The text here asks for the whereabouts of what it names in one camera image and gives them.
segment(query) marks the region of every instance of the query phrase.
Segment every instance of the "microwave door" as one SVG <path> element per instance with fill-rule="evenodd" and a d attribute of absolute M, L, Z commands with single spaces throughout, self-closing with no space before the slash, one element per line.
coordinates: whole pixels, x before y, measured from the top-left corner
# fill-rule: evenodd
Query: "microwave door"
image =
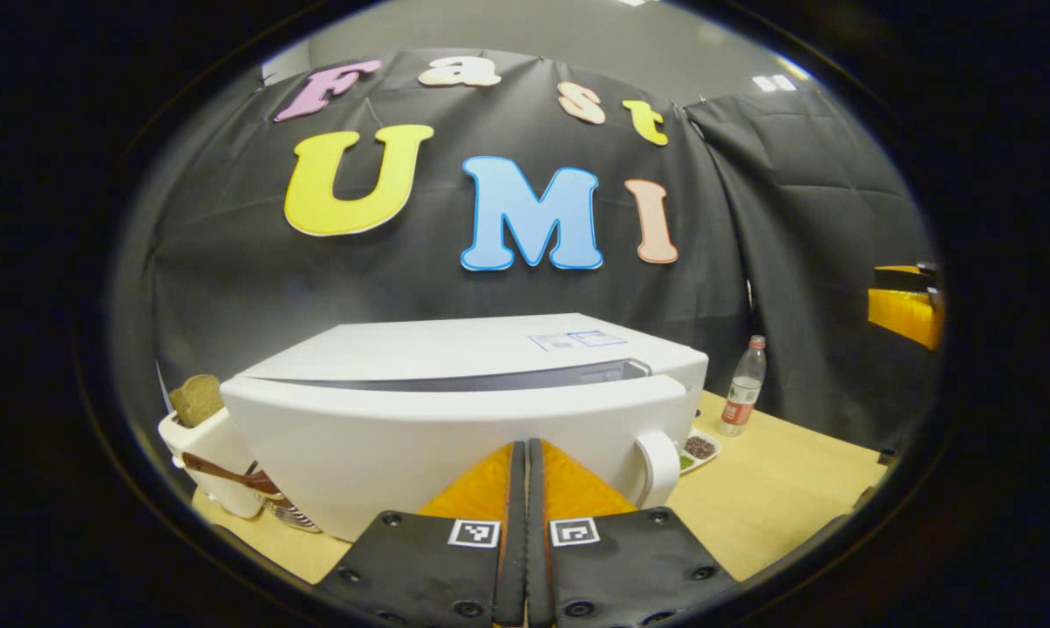
<path fill-rule="evenodd" d="M 416 512 L 500 446 L 533 437 L 640 505 L 647 461 L 637 439 L 659 434 L 680 446 L 692 424 L 685 386 L 646 371 L 486 390 L 343 389 L 238 375 L 222 394 L 235 432 L 281 493 L 322 531 L 346 540 L 381 510 Z"/>

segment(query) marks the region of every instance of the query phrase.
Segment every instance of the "label sticker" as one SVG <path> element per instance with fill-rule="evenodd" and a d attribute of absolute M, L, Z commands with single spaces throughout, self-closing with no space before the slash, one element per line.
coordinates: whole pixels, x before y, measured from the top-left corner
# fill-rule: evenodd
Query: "label sticker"
<path fill-rule="evenodd" d="M 566 334 L 543 334 L 528 338 L 532 339 L 538 347 L 545 351 L 626 344 L 625 339 L 597 330 L 591 332 L 569 332 Z"/>
<path fill-rule="evenodd" d="M 553 548 L 564 545 L 597 543 L 598 529 L 593 518 L 564 518 L 548 522 L 548 539 Z"/>
<path fill-rule="evenodd" d="M 753 403 L 728 401 L 728 404 L 723 406 L 723 422 L 724 424 L 744 425 L 746 421 L 749 421 L 749 414 L 752 410 L 754 410 Z"/>
<path fill-rule="evenodd" d="M 540 337 L 528 337 L 532 339 L 542 350 L 545 351 L 560 351 L 562 349 L 575 349 L 576 347 L 582 347 L 576 342 L 572 341 L 570 334 L 544 334 Z"/>
<path fill-rule="evenodd" d="M 466 545 L 468 548 L 495 548 L 501 539 L 501 521 L 468 521 L 457 518 L 448 545 Z"/>
<path fill-rule="evenodd" d="M 578 341 L 583 342 L 588 347 L 606 347 L 608 344 L 626 344 L 625 339 L 616 337 L 615 335 L 608 334 L 606 332 L 593 331 L 593 332 L 573 332 L 568 334 L 570 337 L 578 339 Z"/>

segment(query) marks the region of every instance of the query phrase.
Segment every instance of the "black curtain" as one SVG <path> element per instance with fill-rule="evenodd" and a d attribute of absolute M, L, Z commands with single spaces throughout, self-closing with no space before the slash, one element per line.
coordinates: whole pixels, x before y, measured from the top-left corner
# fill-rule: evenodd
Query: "black curtain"
<path fill-rule="evenodd" d="M 940 355 L 867 321 L 873 268 L 936 261 L 879 144 L 821 91 L 686 107 L 708 144 L 769 338 L 759 410 L 873 449 L 932 400 Z"/>

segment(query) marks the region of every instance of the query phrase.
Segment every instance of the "ceiling light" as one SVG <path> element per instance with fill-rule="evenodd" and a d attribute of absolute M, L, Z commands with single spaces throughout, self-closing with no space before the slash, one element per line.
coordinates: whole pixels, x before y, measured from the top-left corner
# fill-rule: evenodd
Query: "ceiling light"
<path fill-rule="evenodd" d="M 777 86 L 773 84 L 772 80 L 765 79 L 763 76 L 755 76 L 754 83 L 757 83 L 761 91 L 777 91 Z"/>
<path fill-rule="evenodd" d="M 785 79 L 783 75 L 774 76 L 773 82 L 777 84 L 777 87 L 784 89 L 784 91 L 796 91 L 796 86 Z"/>

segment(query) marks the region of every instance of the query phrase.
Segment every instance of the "gray wall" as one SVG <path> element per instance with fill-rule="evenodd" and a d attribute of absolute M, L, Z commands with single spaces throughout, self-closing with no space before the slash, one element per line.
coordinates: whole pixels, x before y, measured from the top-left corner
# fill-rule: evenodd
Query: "gray wall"
<path fill-rule="evenodd" d="M 319 67 L 440 47 L 545 56 L 680 105 L 696 102 L 697 95 L 760 92 L 754 76 L 783 75 L 801 89 L 813 84 L 792 75 L 771 50 L 654 1 L 630 7 L 617 0 L 391 0 L 319 30 L 308 60 Z M 280 67 L 287 76 L 289 65 Z"/>
<path fill-rule="evenodd" d="M 309 56 L 309 40 L 303 39 L 279 55 L 261 64 L 261 77 L 267 85 L 280 83 L 291 76 L 300 75 L 312 68 Z"/>

